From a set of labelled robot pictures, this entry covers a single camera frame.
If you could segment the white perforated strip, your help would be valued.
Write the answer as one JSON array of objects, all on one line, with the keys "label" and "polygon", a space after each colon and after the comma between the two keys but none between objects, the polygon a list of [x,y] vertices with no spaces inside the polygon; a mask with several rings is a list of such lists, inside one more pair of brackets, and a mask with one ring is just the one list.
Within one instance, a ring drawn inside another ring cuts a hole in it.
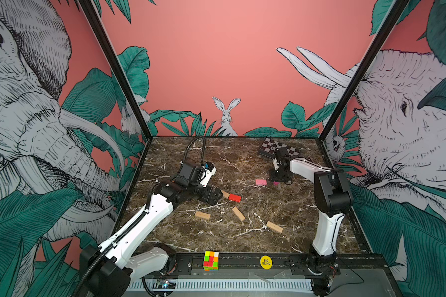
[{"label": "white perforated strip", "polygon": [[147,279],[146,284],[153,292],[206,292],[206,291],[238,291],[238,292],[296,292],[312,293],[312,282],[309,279],[206,279],[206,278],[171,278],[175,281],[174,290],[155,289],[156,279]]}]

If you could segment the yellow big blind chip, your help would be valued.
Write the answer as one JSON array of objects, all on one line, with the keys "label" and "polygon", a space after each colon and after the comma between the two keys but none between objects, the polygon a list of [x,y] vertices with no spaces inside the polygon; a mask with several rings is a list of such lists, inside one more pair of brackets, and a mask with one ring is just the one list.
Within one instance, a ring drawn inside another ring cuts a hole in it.
[{"label": "yellow big blind chip", "polygon": [[270,256],[264,255],[260,258],[260,266],[265,269],[269,270],[273,267],[273,261]]}]

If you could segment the folded checkered chess board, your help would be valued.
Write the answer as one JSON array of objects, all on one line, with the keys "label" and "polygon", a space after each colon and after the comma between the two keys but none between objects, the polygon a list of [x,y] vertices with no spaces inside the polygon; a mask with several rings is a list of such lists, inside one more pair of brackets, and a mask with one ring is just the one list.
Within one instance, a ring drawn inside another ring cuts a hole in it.
[{"label": "folded checkered chess board", "polygon": [[299,157],[300,149],[288,146],[282,142],[275,141],[272,138],[265,138],[261,143],[260,148],[257,150],[257,153],[262,157],[273,159],[276,155],[276,150],[280,148],[286,148],[289,155],[291,157]]}]

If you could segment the colourful puzzle cube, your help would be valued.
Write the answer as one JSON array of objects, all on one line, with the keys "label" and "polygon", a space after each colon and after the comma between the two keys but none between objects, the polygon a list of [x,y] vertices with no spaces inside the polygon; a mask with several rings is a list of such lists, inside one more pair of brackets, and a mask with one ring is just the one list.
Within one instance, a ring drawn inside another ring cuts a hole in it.
[{"label": "colourful puzzle cube", "polygon": [[219,252],[206,251],[204,254],[203,268],[205,271],[217,271],[219,269]]}]

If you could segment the natural wood block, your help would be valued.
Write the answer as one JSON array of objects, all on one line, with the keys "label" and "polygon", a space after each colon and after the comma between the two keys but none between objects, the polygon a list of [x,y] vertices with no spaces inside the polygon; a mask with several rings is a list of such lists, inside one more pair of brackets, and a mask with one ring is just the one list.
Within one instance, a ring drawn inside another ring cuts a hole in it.
[{"label": "natural wood block", "polygon": [[245,216],[243,215],[243,213],[241,213],[241,211],[237,207],[233,207],[232,211],[240,221],[243,222],[245,220]]},{"label": "natural wood block", "polygon": [[229,196],[230,196],[230,194],[229,193],[227,193],[227,192],[225,192],[225,191],[221,191],[221,193],[223,194],[223,197],[224,198],[226,198],[226,199],[229,199]]},{"label": "natural wood block", "polygon": [[276,225],[275,223],[271,222],[271,221],[267,221],[266,226],[271,229],[272,231],[275,231],[277,233],[282,233],[283,232],[283,227]]},{"label": "natural wood block", "polygon": [[211,215],[204,213],[204,212],[197,211],[197,212],[195,212],[195,217],[203,219],[203,220],[210,220]]}]

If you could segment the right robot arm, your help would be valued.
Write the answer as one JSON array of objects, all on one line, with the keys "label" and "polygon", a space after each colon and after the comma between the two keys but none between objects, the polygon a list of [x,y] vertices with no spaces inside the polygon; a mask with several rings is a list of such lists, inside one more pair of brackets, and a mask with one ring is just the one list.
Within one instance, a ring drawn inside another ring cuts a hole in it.
[{"label": "right robot arm", "polygon": [[303,157],[293,157],[284,147],[276,149],[273,165],[271,181],[291,183],[296,174],[313,183],[318,225],[307,267],[313,275],[332,270],[335,267],[339,229],[354,201],[345,172],[322,167]]}]

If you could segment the black front rail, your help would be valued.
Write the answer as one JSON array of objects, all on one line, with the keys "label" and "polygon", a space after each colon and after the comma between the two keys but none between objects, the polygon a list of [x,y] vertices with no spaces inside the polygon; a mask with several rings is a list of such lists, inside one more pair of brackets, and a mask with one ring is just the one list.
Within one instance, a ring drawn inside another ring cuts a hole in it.
[{"label": "black front rail", "polygon": [[[241,269],[263,271],[260,259],[264,253],[220,253],[218,271]],[[269,253],[272,260],[272,271],[290,270],[292,275],[317,278],[308,269],[308,254],[304,253]],[[167,272],[173,276],[191,275],[203,270],[204,253],[178,252],[167,268],[151,272],[152,276],[161,276]],[[380,254],[338,254],[335,263],[325,268],[322,275],[340,275],[342,270],[382,270],[390,275],[385,258]]]}]

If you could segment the light pink block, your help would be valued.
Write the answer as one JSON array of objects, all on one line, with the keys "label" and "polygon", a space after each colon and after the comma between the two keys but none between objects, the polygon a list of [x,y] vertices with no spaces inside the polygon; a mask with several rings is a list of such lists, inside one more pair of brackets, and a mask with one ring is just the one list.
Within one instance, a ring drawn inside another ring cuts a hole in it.
[{"label": "light pink block", "polygon": [[267,185],[267,180],[265,180],[265,179],[256,179],[255,180],[255,185],[256,186],[266,186]]}]

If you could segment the small circuit board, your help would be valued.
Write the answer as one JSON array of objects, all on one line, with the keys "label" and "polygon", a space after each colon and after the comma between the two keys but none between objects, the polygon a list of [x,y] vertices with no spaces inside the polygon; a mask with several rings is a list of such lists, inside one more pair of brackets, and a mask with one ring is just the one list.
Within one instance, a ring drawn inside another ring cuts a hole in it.
[{"label": "small circuit board", "polygon": [[172,279],[158,279],[156,280],[155,289],[158,290],[174,290],[176,287],[176,283]]}]

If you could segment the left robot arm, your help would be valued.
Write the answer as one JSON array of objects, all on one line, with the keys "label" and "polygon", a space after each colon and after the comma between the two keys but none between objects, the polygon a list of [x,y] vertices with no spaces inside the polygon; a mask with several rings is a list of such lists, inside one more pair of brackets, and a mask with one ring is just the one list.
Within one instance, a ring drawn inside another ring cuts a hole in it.
[{"label": "left robot arm", "polygon": [[146,205],[121,229],[98,247],[85,248],[80,254],[80,282],[74,297],[121,297],[137,279],[167,267],[174,250],[159,244],[135,255],[144,239],[180,204],[200,200],[216,205],[223,197],[219,188],[206,183],[180,185],[165,179],[154,183]]}]

